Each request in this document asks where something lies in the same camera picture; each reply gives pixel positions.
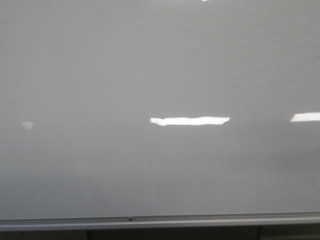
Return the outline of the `white whiteboard with aluminium frame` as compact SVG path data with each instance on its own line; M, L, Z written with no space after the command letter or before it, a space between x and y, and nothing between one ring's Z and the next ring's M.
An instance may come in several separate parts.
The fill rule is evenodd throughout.
M2 231L319 221L319 1L1 1Z

